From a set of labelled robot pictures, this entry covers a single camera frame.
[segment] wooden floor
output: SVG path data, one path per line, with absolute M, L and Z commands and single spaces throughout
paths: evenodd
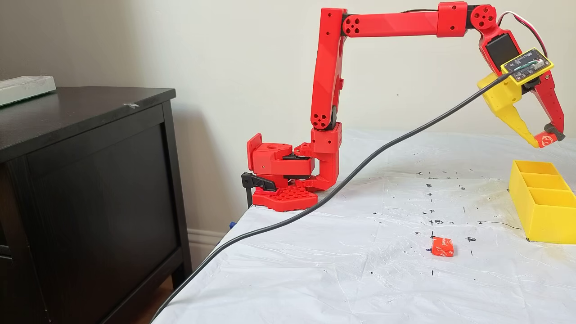
M 134 320 L 129 322 L 129 324 L 149 324 L 152 316 L 158 310 L 160 305 L 168 298 L 170 293 L 173 291 L 172 289 L 172 278 L 168 277 L 166 281 L 158 287 L 154 296 L 152 297 L 152 301 L 142 309 L 140 314 Z

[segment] dark wooden dresser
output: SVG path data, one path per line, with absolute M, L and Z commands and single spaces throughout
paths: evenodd
M 126 323 L 192 272 L 174 89 L 0 107 L 0 323 Z

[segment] white cable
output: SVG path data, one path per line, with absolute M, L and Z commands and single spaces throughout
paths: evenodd
M 507 15 L 507 14 L 509 14 L 509 13 L 512 14 L 513 16 L 516 16 L 516 17 L 524 20 L 524 22 L 525 22 L 527 25 L 529 25 L 530 27 L 532 27 L 532 29 L 534 29 L 534 32 L 538 34 L 538 37 L 540 37 L 540 39 L 542 39 L 542 36 L 540 36 L 540 33 L 538 33 L 538 30 L 536 30 L 536 27 L 534 27 L 534 25 L 532 25 L 526 18 L 523 18 L 521 15 L 519 15 L 519 14 L 517 14 L 517 13 L 515 13 L 515 12 L 511 12 L 511 11 L 503 12 L 503 13 L 500 15 L 500 18 L 498 18 L 498 26 L 500 26 L 500 23 L 502 23 L 502 19 L 504 18 L 504 16 Z

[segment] dresser top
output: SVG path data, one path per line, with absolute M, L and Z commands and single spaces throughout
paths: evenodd
M 174 89 L 83 86 L 1 106 L 0 163 L 175 97 Z

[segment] red base plate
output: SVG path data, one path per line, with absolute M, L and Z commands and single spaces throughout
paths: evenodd
M 252 203 L 258 206 L 266 206 L 277 212 L 288 210 L 306 209 L 318 201 L 318 196 L 304 188 L 289 186 L 278 189 L 277 195 L 263 195 L 255 192 L 252 195 Z

